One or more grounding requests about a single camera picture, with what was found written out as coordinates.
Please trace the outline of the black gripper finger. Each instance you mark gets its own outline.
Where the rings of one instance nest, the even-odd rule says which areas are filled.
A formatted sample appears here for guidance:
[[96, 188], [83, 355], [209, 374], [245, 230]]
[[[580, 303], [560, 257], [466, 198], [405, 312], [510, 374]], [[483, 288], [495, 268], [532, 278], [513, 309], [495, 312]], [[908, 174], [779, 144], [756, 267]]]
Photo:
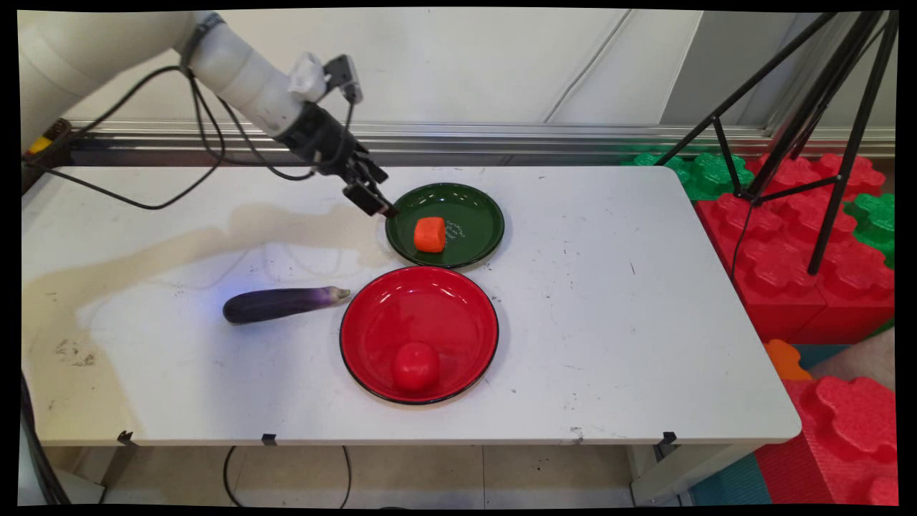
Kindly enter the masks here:
[[367, 215], [392, 218], [392, 202], [381, 193], [376, 180], [354, 180], [344, 187], [342, 193]]
[[380, 166], [377, 166], [367, 151], [358, 151], [356, 153], [356, 161], [366, 170], [368, 189], [373, 190], [374, 196], [383, 204], [379, 213], [383, 216], [398, 216], [399, 210], [389, 199], [386, 199], [379, 189], [379, 185], [388, 179], [388, 174]]

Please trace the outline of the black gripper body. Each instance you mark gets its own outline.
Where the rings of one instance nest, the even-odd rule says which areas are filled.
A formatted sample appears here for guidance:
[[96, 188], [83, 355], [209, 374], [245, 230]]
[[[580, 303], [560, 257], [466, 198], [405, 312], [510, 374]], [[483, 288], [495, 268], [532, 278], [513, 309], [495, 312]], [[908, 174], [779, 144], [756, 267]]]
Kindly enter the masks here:
[[323, 176], [355, 177], [370, 170], [369, 153], [330, 112], [315, 102], [302, 102], [299, 115], [276, 136], [308, 166]]

